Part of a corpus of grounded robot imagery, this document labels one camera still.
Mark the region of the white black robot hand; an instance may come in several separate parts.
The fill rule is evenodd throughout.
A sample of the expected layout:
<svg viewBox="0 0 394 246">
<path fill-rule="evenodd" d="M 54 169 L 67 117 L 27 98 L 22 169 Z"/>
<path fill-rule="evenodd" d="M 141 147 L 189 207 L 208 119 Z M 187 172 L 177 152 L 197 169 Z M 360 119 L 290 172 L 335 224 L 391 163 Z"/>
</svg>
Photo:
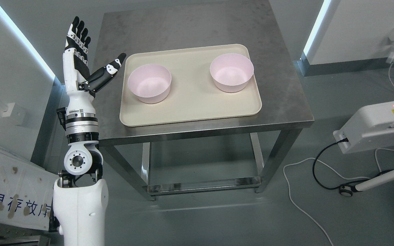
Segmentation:
<svg viewBox="0 0 394 246">
<path fill-rule="evenodd" d="M 67 113 L 96 113 L 92 102 L 95 94 L 105 87 L 124 66 L 125 53 L 110 63 L 90 73 L 88 51 L 91 38 L 89 30 L 78 16 L 70 24 L 63 53 L 64 82 L 70 102 Z"/>
</svg>

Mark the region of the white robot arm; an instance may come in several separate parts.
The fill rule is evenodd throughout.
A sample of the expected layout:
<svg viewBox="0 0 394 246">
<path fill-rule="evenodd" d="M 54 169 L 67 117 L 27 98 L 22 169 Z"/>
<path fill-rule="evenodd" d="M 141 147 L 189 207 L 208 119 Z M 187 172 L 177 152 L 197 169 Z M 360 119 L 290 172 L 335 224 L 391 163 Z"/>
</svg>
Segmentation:
<svg viewBox="0 0 394 246">
<path fill-rule="evenodd" d="M 105 245 L 108 187 L 103 179 L 103 155 L 94 113 L 57 109 L 68 139 L 64 170 L 53 187 L 53 213 L 66 246 Z"/>
</svg>

